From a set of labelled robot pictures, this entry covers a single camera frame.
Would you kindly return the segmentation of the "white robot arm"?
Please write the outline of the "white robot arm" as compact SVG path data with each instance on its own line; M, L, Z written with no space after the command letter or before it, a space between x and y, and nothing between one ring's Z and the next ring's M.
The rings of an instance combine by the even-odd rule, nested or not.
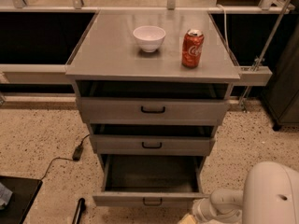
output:
M210 220L242 224L299 224L299 172L264 161L249 171L243 190L215 189L193 202L178 224Z

